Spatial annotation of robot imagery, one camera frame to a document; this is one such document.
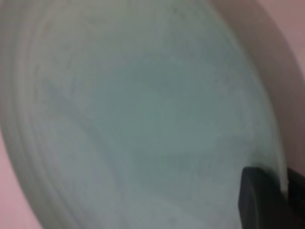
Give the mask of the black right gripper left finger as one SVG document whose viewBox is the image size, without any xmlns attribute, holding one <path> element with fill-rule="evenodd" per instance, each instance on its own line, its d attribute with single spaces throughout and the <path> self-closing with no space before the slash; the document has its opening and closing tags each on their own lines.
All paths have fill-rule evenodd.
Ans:
<svg viewBox="0 0 305 229">
<path fill-rule="evenodd" d="M 242 170 L 238 209 L 243 229 L 287 229 L 289 206 L 272 176 L 258 167 Z"/>
</svg>

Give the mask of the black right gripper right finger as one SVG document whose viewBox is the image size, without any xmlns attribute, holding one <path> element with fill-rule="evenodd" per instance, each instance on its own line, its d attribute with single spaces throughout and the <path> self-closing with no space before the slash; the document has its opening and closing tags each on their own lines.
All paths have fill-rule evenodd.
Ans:
<svg viewBox="0 0 305 229">
<path fill-rule="evenodd" d="M 305 177 L 288 168 L 288 202 L 299 220 L 301 229 L 305 228 Z"/>
</svg>

